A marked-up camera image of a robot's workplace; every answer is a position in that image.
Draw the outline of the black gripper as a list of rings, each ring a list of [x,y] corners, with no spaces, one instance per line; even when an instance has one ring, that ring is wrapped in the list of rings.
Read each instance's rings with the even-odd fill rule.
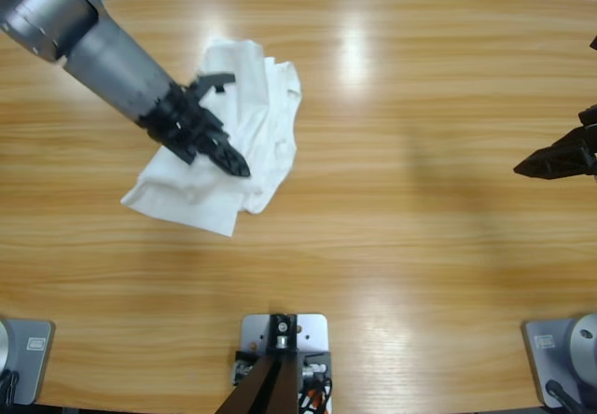
[[[138,125],[187,164],[204,155],[224,173],[249,178],[249,165],[229,143],[223,122],[201,105],[212,88],[224,90],[210,81],[193,81],[186,87],[172,83],[153,109],[138,118]]]

